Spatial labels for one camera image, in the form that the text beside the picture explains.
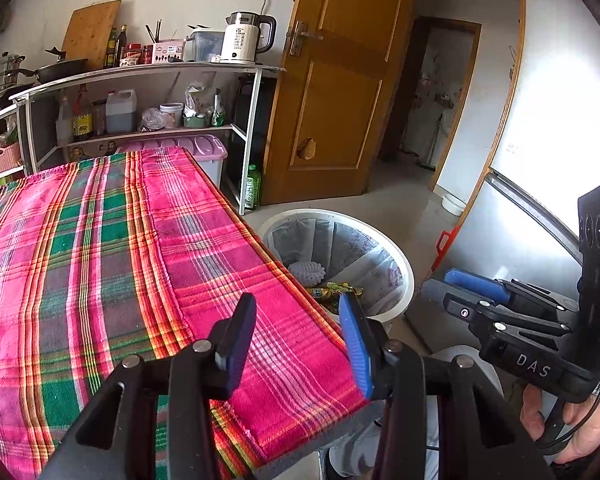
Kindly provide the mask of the person's right hand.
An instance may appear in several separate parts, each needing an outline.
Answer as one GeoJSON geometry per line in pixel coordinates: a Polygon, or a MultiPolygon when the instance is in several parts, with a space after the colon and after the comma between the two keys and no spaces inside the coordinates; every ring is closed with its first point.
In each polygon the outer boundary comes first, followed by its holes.
{"type": "MultiPolygon", "coordinates": [[[[595,396],[581,404],[567,403],[562,419],[567,426],[575,427],[585,418],[592,408],[595,396]]],[[[544,418],[541,414],[542,391],[532,385],[526,385],[522,396],[522,408],[519,420],[533,440],[538,440],[544,431],[544,418]]],[[[567,446],[555,457],[556,464],[566,464],[590,455],[600,446],[600,404],[591,417],[572,436],[567,446]]]]}

